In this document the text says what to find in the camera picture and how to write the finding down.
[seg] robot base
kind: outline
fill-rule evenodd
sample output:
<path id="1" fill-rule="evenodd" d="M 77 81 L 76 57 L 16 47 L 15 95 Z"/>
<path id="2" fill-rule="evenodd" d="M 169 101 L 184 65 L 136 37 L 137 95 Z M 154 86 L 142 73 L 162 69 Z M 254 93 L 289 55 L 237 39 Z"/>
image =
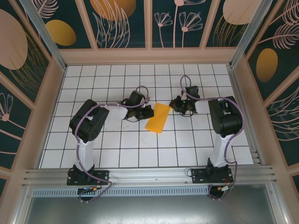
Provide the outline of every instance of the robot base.
<path id="1" fill-rule="evenodd" d="M 231 183 L 234 181 L 232 171 L 228 165 L 224 167 L 214 167 L 210 158 L 206 168 L 191 169 L 192 183 L 225 183 L 227 178 Z"/>
<path id="2" fill-rule="evenodd" d="M 88 171 L 91 175 L 104 179 L 109 180 L 109 171 L 108 170 L 94 170 L 94 166 Z M 68 172 L 67 182 L 66 185 L 68 186 L 91 186 L 91 185 L 108 185 L 106 182 L 98 183 L 97 180 L 91 178 L 83 171 L 79 170 L 75 165 L 73 166 L 72 170 Z"/>

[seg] yellow sponge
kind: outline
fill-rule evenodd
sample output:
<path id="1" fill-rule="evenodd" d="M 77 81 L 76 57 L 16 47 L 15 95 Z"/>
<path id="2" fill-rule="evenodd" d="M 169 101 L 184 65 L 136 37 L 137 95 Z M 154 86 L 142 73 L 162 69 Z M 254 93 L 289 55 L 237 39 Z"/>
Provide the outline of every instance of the yellow sponge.
<path id="1" fill-rule="evenodd" d="M 156 103 L 154 117 L 150 118 L 145 129 L 155 133 L 161 133 L 169 114 L 170 106 Z"/>

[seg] metal floor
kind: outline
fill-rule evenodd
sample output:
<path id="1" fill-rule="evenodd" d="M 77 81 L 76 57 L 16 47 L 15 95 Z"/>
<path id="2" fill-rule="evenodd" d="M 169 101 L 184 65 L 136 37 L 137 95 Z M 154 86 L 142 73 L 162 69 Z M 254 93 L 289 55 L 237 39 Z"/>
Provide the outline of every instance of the metal floor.
<path id="1" fill-rule="evenodd" d="M 33 198 L 26 224 L 275 224 L 263 185 L 236 186 L 221 201 L 207 195 Z"/>

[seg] dark teal wallpaper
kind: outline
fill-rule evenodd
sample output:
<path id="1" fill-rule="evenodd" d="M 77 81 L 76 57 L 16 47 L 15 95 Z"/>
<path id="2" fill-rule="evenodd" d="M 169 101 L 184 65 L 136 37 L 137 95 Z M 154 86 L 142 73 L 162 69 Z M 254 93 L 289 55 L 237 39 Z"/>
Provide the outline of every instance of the dark teal wallpaper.
<path id="1" fill-rule="evenodd" d="M 199 47 L 210 6 L 210 0 L 153 0 L 152 47 Z"/>
<path id="2" fill-rule="evenodd" d="M 145 48 L 143 0 L 84 0 L 98 48 Z"/>
<path id="3" fill-rule="evenodd" d="M 287 164 L 299 162 L 299 78 L 267 107 Z"/>
<path id="4" fill-rule="evenodd" d="M 265 100 L 299 65 L 299 2 L 284 1 L 248 62 Z"/>
<path id="5" fill-rule="evenodd" d="M 0 198 L 1 198 L 4 186 L 5 186 L 5 183 L 6 183 L 6 180 L 0 178 Z"/>
<path id="6" fill-rule="evenodd" d="M 35 102 L 48 59 L 8 1 L 0 2 L 0 72 Z"/>
<path id="7" fill-rule="evenodd" d="M 75 0 L 33 0 L 59 49 L 91 48 Z"/>
<path id="8" fill-rule="evenodd" d="M 207 47 L 236 47 L 259 1 L 221 0 Z"/>
<path id="9" fill-rule="evenodd" d="M 272 9 L 274 8 L 275 4 L 277 3 L 277 0 L 273 0 L 273 2 L 271 3 L 271 6 L 269 8 L 269 10 L 267 11 L 266 13 L 266 16 L 263 18 L 263 21 L 261 22 L 259 28 L 257 29 L 256 33 L 253 35 L 250 43 L 248 44 L 247 48 L 245 49 L 245 54 L 247 54 L 247 52 L 249 51 L 249 49 L 251 48 L 254 40 L 256 39 L 256 36 L 258 35 L 258 33 L 261 31 L 264 23 L 266 22 L 266 20 L 268 19 L 269 17 L 269 14 L 271 13 Z"/>
<path id="10" fill-rule="evenodd" d="M 295 186 L 297 188 L 297 191 L 299 193 L 299 175 L 293 176 L 293 180 L 294 180 Z"/>
<path id="11" fill-rule="evenodd" d="M 10 169 L 31 110 L 0 84 L 0 167 Z"/>

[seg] vent grille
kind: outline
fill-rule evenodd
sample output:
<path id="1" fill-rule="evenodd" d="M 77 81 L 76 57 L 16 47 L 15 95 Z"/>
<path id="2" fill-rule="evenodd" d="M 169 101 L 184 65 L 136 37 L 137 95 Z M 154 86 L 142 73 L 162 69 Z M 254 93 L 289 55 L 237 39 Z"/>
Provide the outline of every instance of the vent grille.
<path id="1" fill-rule="evenodd" d="M 82 196 L 96 196 L 103 190 L 85 193 Z M 77 197 L 78 189 L 35 189 L 33 197 Z M 152 188 L 110 188 L 102 196 L 179 196 L 207 195 L 208 186 L 152 187 Z"/>

